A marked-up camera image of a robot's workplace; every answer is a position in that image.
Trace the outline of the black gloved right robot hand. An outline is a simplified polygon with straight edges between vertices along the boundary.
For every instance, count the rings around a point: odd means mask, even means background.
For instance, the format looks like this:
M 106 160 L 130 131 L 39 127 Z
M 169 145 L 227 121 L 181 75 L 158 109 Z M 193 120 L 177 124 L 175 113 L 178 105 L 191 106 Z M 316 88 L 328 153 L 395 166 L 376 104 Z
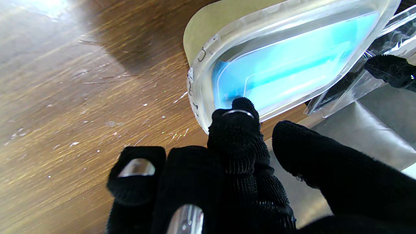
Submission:
M 302 125 L 280 121 L 282 168 L 320 190 L 332 215 L 298 229 L 253 103 L 212 114 L 206 147 L 129 146 L 110 171 L 107 234 L 414 234 L 415 180 Z

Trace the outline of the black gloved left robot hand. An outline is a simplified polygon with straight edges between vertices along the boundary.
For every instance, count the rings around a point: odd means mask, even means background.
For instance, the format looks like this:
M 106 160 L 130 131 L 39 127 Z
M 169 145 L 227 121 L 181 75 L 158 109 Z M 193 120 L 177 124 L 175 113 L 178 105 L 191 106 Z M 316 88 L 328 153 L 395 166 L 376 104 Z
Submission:
M 416 92 L 416 67 L 407 59 L 395 55 L 376 55 L 364 65 L 374 78 L 389 83 L 392 87 Z

